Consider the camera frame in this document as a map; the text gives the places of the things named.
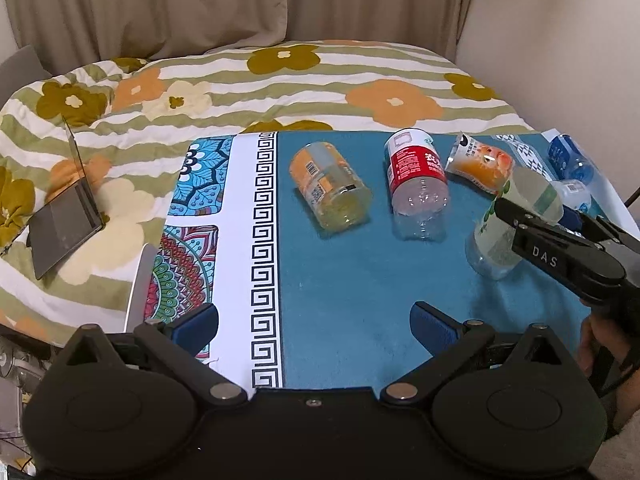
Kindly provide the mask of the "person's right hand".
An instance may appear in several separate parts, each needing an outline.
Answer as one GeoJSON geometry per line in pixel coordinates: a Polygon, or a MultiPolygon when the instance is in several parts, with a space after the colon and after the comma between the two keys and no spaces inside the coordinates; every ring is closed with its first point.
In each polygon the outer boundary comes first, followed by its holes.
{"type": "Polygon", "coordinates": [[[592,308],[580,326],[576,360],[596,393],[605,392],[615,363],[621,370],[630,367],[626,362],[630,350],[631,343],[617,324],[592,308]]]}

